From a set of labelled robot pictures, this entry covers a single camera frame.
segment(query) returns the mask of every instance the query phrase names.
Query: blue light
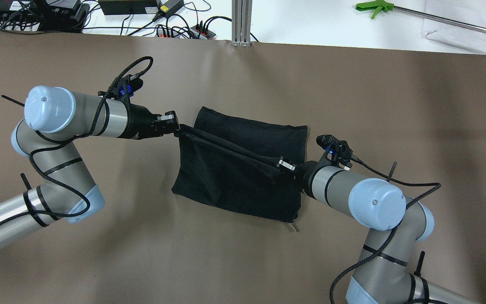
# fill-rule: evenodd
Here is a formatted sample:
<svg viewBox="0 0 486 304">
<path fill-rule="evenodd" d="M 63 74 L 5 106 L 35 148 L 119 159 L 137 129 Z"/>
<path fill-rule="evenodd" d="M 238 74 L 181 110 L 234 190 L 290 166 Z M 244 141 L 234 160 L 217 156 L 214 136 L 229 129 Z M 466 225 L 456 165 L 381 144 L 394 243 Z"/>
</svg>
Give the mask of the blue light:
<svg viewBox="0 0 486 304">
<path fill-rule="evenodd" d="M 135 95 L 132 92 L 132 88 L 131 88 L 131 85 L 130 84 L 127 84 L 127 91 L 129 91 L 129 97 L 130 98 Z M 125 95 L 125 90 L 123 89 L 123 85 L 121 87 L 119 87 L 119 93 L 121 94 L 121 96 L 124 96 Z"/>
</svg>

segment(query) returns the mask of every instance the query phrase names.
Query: metal rod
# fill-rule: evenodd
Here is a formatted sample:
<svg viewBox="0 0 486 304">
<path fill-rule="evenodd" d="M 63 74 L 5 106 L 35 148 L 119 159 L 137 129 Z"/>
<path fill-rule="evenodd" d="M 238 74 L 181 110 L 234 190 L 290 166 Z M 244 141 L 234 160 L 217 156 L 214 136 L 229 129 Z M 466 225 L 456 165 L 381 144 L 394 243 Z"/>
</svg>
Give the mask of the metal rod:
<svg viewBox="0 0 486 304">
<path fill-rule="evenodd" d="M 431 15 L 431 14 L 427 14 L 426 12 L 411 10 L 410 8 L 401 8 L 400 6 L 395 6 L 395 9 L 405 11 L 405 12 L 408 12 L 408 13 L 411 13 L 411 14 L 414 14 L 414 15 L 417 15 L 417 16 L 421 16 L 421 17 L 424 17 L 426 19 L 430 19 L 430 20 L 433 20 L 433 21 L 438 21 L 438 22 L 441 22 L 441 23 L 455 25 L 456 27 L 462 27 L 464 29 L 474 30 L 474 31 L 478 31 L 480 33 L 486 33 L 486 27 L 480 27 L 479 25 L 473 25 L 473 24 L 470 24 L 470 23 L 462 22 L 462 21 L 457 21 L 457 20 L 448 19 L 448 18 L 436 16 L 436 15 Z"/>
</svg>

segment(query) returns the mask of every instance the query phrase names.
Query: light blue joint cap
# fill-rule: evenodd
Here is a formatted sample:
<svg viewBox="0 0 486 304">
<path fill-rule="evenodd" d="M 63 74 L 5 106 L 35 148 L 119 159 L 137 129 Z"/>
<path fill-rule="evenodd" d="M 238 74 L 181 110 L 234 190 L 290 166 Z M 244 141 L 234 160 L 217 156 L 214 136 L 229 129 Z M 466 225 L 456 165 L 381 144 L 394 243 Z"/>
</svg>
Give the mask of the light blue joint cap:
<svg viewBox="0 0 486 304">
<path fill-rule="evenodd" d="M 76 99 L 64 88 L 39 85 L 25 100 L 25 121 L 31 129 L 55 133 L 64 129 L 76 112 Z"/>
<path fill-rule="evenodd" d="M 104 206 L 104 198 L 102 193 L 100 192 L 99 186 L 94 185 L 89 192 L 85 195 L 85 197 L 89 200 L 89 209 L 79 216 L 74 217 L 66 217 L 67 221 L 71 224 L 78 223 L 79 221 L 86 219 L 87 217 L 91 216 L 95 212 L 101 210 Z M 76 206 L 73 207 L 69 211 L 69 214 L 80 212 L 81 210 L 85 209 L 86 203 L 84 200 L 80 200 Z"/>
<path fill-rule="evenodd" d="M 354 279 L 350 277 L 350 285 L 346 293 L 348 304 L 378 304 L 373 297 Z"/>
<path fill-rule="evenodd" d="M 20 148 L 20 145 L 18 144 L 18 127 L 20 126 L 20 124 L 23 122 L 24 120 L 22 119 L 17 125 L 16 127 L 14 128 L 14 131 L 12 131 L 12 134 L 10 135 L 10 143 L 12 144 L 12 148 L 14 148 L 14 150 L 16 150 L 16 152 L 18 152 L 18 154 L 20 154 L 21 156 L 25 156 L 25 157 L 29 157 L 29 155 L 24 152 L 21 148 Z"/>
<path fill-rule="evenodd" d="M 424 204 L 421 204 L 420 202 L 417 202 L 421 208 L 423 208 L 423 212 L 425 213 L 425 231 L 423 231 L 423 234 L 415 240 L 416 242 L 421 242 L 427 239 L 427 237 L 430 236 L 432 231 L 434 231 L 434 216 L 432 215 L 432 212 L 430 212 L 430 209 L 427 208 Z"/>
<path fill-rule="evenodd" d="M 401 222 L 406 199 L 401 189 L 383 179 L 363 179 L 350 191 L 348 207 L 361 225 L 386 231 Z"/>
</svg>

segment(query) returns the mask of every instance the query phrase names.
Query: black wire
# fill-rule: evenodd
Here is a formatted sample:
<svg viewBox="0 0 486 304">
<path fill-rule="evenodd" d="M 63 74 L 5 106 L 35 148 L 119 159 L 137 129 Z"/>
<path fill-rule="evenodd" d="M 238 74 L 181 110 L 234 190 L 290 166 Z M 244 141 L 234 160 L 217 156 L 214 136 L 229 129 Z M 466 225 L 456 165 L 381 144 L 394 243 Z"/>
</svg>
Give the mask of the black wire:
<svg viewBox="0 0 486 304">
<path fill-rule="evenodd" d="M 254 40 L 256 40 L 256 42 L 260 42 L 252 33 L 250 33 L 250 34 L 254 38 Z"/>
<path fill-rule="evenodd" d="M 119 32 L 119 36 L 123 35 L 123 26 L 125 25 L 125 21 L 129 19 L 132 16 L 132 12 L 129 14 L 129 16 L 125 19 L 123 19 L 123 22 L 121 23 L 121 31 Z"/>
<path fill-rule="evenodd" d="M 170 20 L 170 18 L 172 18 L 173 16 L 177 16 L 179 17 L 181 20 L 183 20 L 183 22 L 185 23 L 185 25 L 187 25 L 187 33 L 189 33 L 189 36 L 191 38 L 194 38 L 194 33 L 191 31 L 191 27 L 189 27 L 189 24 L 187 23 L 187 20 L 185 20 L 183 17 L 181 17 L 181 15 L 179 14 L 173 14 L 171 15 L 170 17 L 168 17 L 166 19 L 166 27 L 168 27 L 168 20 Z"/>
<path fill-rule="evenodd" d="M 15 104 L 17 104 L 17 105 L 19 105 L 19 106 L 25 106 L 25 104 L 23 104 L 23 103 L 21 103 L 21 102 L 19 102 L 19 101 L 17 101 L 17 100 L 14 100 L 14 99 L 12 99 L 12 98 L 10 98 L 10 97 L 6 96 L 6 95 L 1 95 L 1 97 L 5 98 L 5 99 L 6 99 L 6 100 L 8 100 L 8 101 L 14 102 Z"/>
<path fill-rule="evenodd" d="M 144 34 L 144 35 L 141 35 L 142 37 L 145 37 L 145 36 L 149 36 L 151 34 L 157 34 L 158 33 L 158 26 L 161 25 L 161 24 L 158 24 L 154 27 L 155 31 L 154 32 L 151 32 L 151 33 L 147 33 L 147 34 Z"/>
<path fill-rule="evenodd" d="M 185 8 L 186 8 L 187 10 L 191 10 L 191 11 L 195 11 L 195 12 L 199 12 L 199 11 L 200 11 L 200 12 L 203 12 L 203 11 L 209 11 L 209 10 L 211 10 L 211 4 L 209 4 L 209 2 L 208 2 L 208 1 L 206 1 L 206 0 L 202 0 L 202 1 L 204 1 L 204 2 L 205 2 L 205 3 L 206 3 L 208 6 L 209 6 L 209 8 L 208 8 L 208 9 L 206 9 L 206 10 L 197 10 L 197 9 L 196 9 L 196 5 L 194 5 L 194 2 L 188 2 L 188 3 L 185 3 L 185 5 L 184 5 L 184 6 L 185 6 Z M 187 7 L 187 5 L 188 5 L 188 4 L 192 4 L 192 6 L 194 6 L 194 9 L 192 9 L 192 8 L 188 8 L 188 7 Z"/>
<path fill-rule="evenodd" d="M 377 174 L 377 175 L 379 175 L 381 177 L 388 178 L 387 175 L 385 175 L 383 173 L 380 173 L 380 172 L 374 170 L 373 168 L 371 168 L 370 166 L 368 166 L 366 163 L 364 163 L 362 160 L 360 160 L 355 155 L 353 155 L 351 159 L 354 160 L 356 163 L 361 164 L 363 167 L 369 169 L 373 173 L 375 173 L 375 174 Z M 418 202 L 422 198 L 426 197 L 427 195 L 433 193 L 434 191 L 438 190 L 442 186 L 440 183 L 406 183 L 406 182 L 399 181 L 397 179 L 391 179 L 391 181 L 394 181 L 395 183 L 398 183 L 400 185 L 406 185 L 406 186 L 409 186 L 409 187 L 431 187 L 432 186 L 432 189 L 430 189 L 430 190 L 424 192 L 423 194 L 417 196 L 416 198 L 412 199 L 408 204 L 406 204 L 406 210 L 408 208 L 410 208 L 411 206 L 413 206 L 413 204 L 415 204 L 416 202 Z M 370 262 L 373 258 L 376 258 L 379 254 L 381 254 L 382 251 L 389 245 L 389 243 L 391 242 L 391 240 L 395 236 L 395 232 L 397 232 L 397 227 L 391 229 L 391 232 L 389 233 L 389 236 L 384 241 L 384 243 L 382 244 L 382 246 L 380 246 L 380 248 L 378 248 L 378 250 L 376 250 L 373 254 L 371 254 L 367 258 L 365 258 L 365 259 L 357 262 L 356 264 L 353 264 L 352 266 L 346 268 L 342 273 L 340 273 L 340 275 L 338 275 L 335 278 L 335 280 L 333 281 L 333 283 L 331 284 L 331 287 L 329 289 L 329 300 L 330 300 L 331 304 L 335 304 L 335 300 L 333 298 L 333 291 L 334 291 L 335 286 L 337 285 L 337 283 L 340 281 L 340 279 L 342 279 L 350 271 L 353 271 L 357 267 L 360 267 L 363 264 L 366 264 L 366 263 Z"/>
<path fill-rule="evenodd" d="M 160 18 L 159 18 L 159 19 L 157 19 L 157 20 L 153 20 L 153 19 L 152 19 L 152 20 L 151 20 L 149 23 L 147 23 L 147 24 L 146 24 L 146 25 L 144 25 L 143 27 L 135 27 L 135 29 L 137 29 L 137 30 L 133 31 L 132 33 L 127 34 L 127 36 L 132 36 L 132 35 L 134 35 L 135 33 L 138 33 L 138 32 L 139 32 L 139 31 L 141 31 L 141 30 L 147 29 L 147 27 L 148 27 L 148 26 L 152 25 L 153 23 L 157 22 L 158 20 L 160 20 Z"/>
<path fill-rule="evenodd" d="M 56 1 L 54 1 L 54 2 L 50 2 L 48 5 L 52 5 L 52 4 L 54 4 L 54 3 L 58 2 L 58 1 L 59 1 L 59 0 L 56 0 Z M 89 10 L 89 12 L 87 12 L 87 13 L 85 14 L 85 16 L 83 17 L 83 19 L 81 19 L 81 21 L 79 21 L 79 23 L 77 23 L 77 25 L 74 25 L 74 26 L 72 26 L 72 27 L 64 27 L 64 28 L 57 29 L 57 30 L 43 31 L 43 32 L 40 32 L 40 33 L 15 33 L 15 34 L 17 34 L 17 35 L 40 35 L 41 33 L 62 33 L 62 31 L 71 30 L 71 29 L 77 29 L 77 28 L 79 28 L 79 27 L 82 25 L 83 21 L 85 21 L 85 20 L 87 19 L 87 17 L 90 17 L 90 16 L 91 16 L 91 14 L 92 14 L 92 12 L 93 12 L 93 11 L 100 10 L 100 7 L 99 7 L 99 6 L 100 6 L 100 4 L 98 3 L 98 1 L 97 1 L 97 0 L 85 0 L 84 2 L 95 2 L 95 3 L 97 3 L 97 4 L 96 4 L 95 6 L 93 6 L 93 8 Z M 6 31 L 6 32 L 8 32 L 8 33 L 9 33 L 9 31 L 8 31 L 8 30 L 6 30 L 5 28 L 11 25 L 11 24 L 10 24 L 10 23 L 11 23 L 11 21 L 13 21 L 13 19 L 14 19 L 14 18 L 15 18 L 15 17 L 16 17 L 16 16 L 19 14 L 19 13 L 21 13 L 21 12 L 25 11 L 26 9 L 29 11 L 29 6 L 30 6 L 31 4 L 33 4 L 33 2 L 29 2 L 28 4 L 22 4 L 22 5 L 24 5 L 25 7 L 20 8 L 18 11 L 14 12 L 14 13 L 13 13 L 13 14 L 11 14 L 10 16 L 8 16 L 8 19 L 7 19 L 7 20 L 6 20 L 4 23 L 2 23 L 2 24 L 0 25 L 0 31 Z M 31 26 L 34 26 L 34 25 L 36 25 L 36 24 L 38 24 L 38 23 L 41 23 L 41 22 L 43 22 L 43 21 L 46 21 L 46 20 L 44 20 L 44 19 L 42 19 L 42 20 L 37 20 L 37 22 L 36 22 L 36 23 L 35 23 L 35 22 L 33 22 L 33 24 L 32 24 Z M 91 21 L 91 19 L 89 18 L 89 19 L 87 20 L 87 23 L 86 23 L 85 25 L 83 25 L 83 28 L 82 28 L 81 30 L 83 30 L 83 29 L 87 29 L 87 28 L 86 28 L 86 25 L 87 25 L 87 24 L 88 24 L 90 21 Z"/>
<path fill-rule="evenodd" d="M 226 21 L 230 21 L 232 22 L 232 19 L 228 18 L 228 17 L 224 17 L 224 16 L 213 16 L 213 17 L 210 17 L 208 18 L 205 23 L 204 23 L 204 27 L 206 28 L 206 33 L 209 31 L 209 26 L 211 24 L 211 22 L 215 19 L 223 19 L 223 20 L 226 20 Z M 256 42 L 260 42 L 256 36 L 254 36 L 252 33 L 250 33 L 251 36 L 254 38 L 254 40 L 256 40 Z"/>
<path fill-rule="evenodd" d="M 18 3 L 22 6 L 22 8 L 25 8 L 25 10 L 27 10 L 29 13 L 31 13 L 31 15 L 35 16 L 37 18 L 37 20 L 44 20 L 44 18 L 42 18 L 41 16 L 35 14 L 33 11 L 31 11 L 29 9 L 29 6 L 32 4 L 32 2 L 29 2 L 28 4 L 25 4 L 21 0 L 18 0 Z"/>
<path fill-rule="evenodd" d="M 414 304 L 414 303 L 434 303 L 434 304 L 448 304 L 447 302 L 442 302 L 438 300 L 430 300 L 430 299 L 413 299 L 403 304 Z"/>
<path fill-rule="evenodd" d="M 184 27 L 172 27 L 172 29 L 174 29 L 174 31 L 178 33 L 177 35 L 174 35 L 172 38 L 177 38 L 178 36 L 182 36 L 185 39 L 195 39 L 194 36 L 191 37 L 185 35 L 188 34 L 189 31 L 186 30 Z"/>
<path fill-rule="evenodd" d="M 155 27 L 123 27 L 124 29 L 140 29 L 140 30 L 148 30 L 148 29 L 154 29 Z M 121 27 L 84 27 L 82 30 L 92 30 L 92 29 L 121 29 Z M 64 31 L 62 30 L 50 30 L 50 31 L 42 31 L 42 32 L 36 32 L 36 33 L 20 33 L 17 31 L 9 31 L 9 30 L 2 30 L 0 31 L 5 32 L 5 33 L 11 33 L 14 35 L 44 35 L 47 33 L 63 33 Z"/>
<path fill-rule="evenodd" d="M 18 219 L 19 217 L 21 216 L 25 216 L 25 215 L 33 215 L 33 214 L 46 214 L 46 215 L 50 215 L 50 216 L 57 216 L 57 217 L 74 217 L 74 216 L 79 216 L 85 212 L 87 212 L 91 206 L 91 203 L 89 202 L 89 200 L 87 199 L 87 197 L 79 192 L 78 190 L 76 190 L 75 188 L 65 184 L 65 183 L 62 183 L 61 181 L 58 181 L 56 179 L 53 179 L 51 177 L 49 177 L 48 175 L 46 175 L 37 165 L 37 163 L 35 163 L 35 159 L 33 158 L 35 156 L 35 154 L 37 153 L 40 153 L 40 152 L 46 152 L 46 151 L 53 151 L 53 150 L 59 150 L 63 147 L 65 147 L 67 144 L 70 144 L 73 140 L 75 140 L 76 138 L 83 138 L 83 137 L 88 137 L 90 135 L 93 134 L 93 131 L 95 130 L 95 127 L 97 125 L 97 121 L 100 117 L 100 112 L 103 108 L 103 106 L 106 104 L 106 98 L 109 94 L 109 92 L 111 92 L 114 88 L 116 88 L 117 84 L 119 83 L 119 81 L 121 81 L 121 79 L 125 76 L 126 73 L 128 73 L 133 67 L 137 66 L 139 63 L 145 61 L 145 60 L 149 60 L 149 65 L 143 69 L 141 72 L 139 73 L 136 73 L 136 76 L 137 77 L 141 77 L 142 75 L 144 75 L 145 73 L 147 73 L 147 71 L 149 71 L 149 69 L 151 68 L 151 66 L 153 65 L 153 62 L 154 62 L 154 59 L 151 57 L 151 56 L 144 56 L 142 58 L 139 58 L 137 60 L 135 60 L 133 63 L 131 63 L 128 67 L 126 67 L 115 79 L 114 81 L 112 81 L 111 85 L 108 87 L 108 90 L 106 90 L 105 94 L 102 95 L 101 99 L 100 99 L 100 102 L 99 102 L 99 105 L 97 106 L 97 111 L 95 112 L 95 116 L 93 117 L 93 122 L 91 124 L 91 129 L 85 133 L 85 134 L 81 134 L 81 135 L 75 135 L 73 137 L 71 137 L 69 140 L 66 140 L 66 141 L 54 141 L 54 140 L 49 140 L 50 142 L 52 143 L 57 143 L 58 145 L 57 146 L 53 146 L 53 147 L 48 147 L 48 148 L 41 148 L 41 149 L 37 149 L 37 150 L 33 150 L 30 154 L 29 154 L 29 162 L 31 163 L 31 165 L 33 166 L 33 169 L 35 169 L 35 171 L 37 171 L 37 173 L 39 173 L 39 175 L 41 175 L 41 177 L 43 177 L 43 179 L 46 179 L 47 181 L 50 181 L 56 185 L 59 185 L 71 192 L 73 192 L 74 194 L 76 194 L 77 196 L 79 196 L 79 198 L 81 198 L 85 204 L 86 204 L 86 207 L 79 211 L 79 212 L 75 212 L 75 213 L 71 213 L 71 214 L 65 214 L 65 213 L 59 213 L 59 212 L 49 212 L 49 211 L 45 211 L 45 210 L 33 210 L 32 212 L 22 212 L 22 213 L 19 213 L 19 214 L 16 214 L 16 215 L 13 215 L 13 216 L 10 216 L 2 221 L 0 221 L 0 226 L 5 224 L 5 223 L 8 223 L 14 219 Z"/>
</svg>

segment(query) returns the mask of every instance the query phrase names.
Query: electronic device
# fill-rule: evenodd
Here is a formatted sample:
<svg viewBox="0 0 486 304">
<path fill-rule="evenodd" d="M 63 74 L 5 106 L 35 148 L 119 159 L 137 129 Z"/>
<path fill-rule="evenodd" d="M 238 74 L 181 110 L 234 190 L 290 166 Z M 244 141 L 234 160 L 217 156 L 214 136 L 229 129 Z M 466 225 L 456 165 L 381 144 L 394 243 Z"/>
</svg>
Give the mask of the electronic device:
<svg viewBox="0 0 486 304">
<path fill-rule="evenodd" d="M 0 0 L 0 27 L 39 24 L 38 31 L 81 33 L 89 4 L 80 0 Z"/>
<path fill-rule="evenodd" d="M 156 14 L 160 0 L 99 0 L 104 15 Z"/>
</svg>

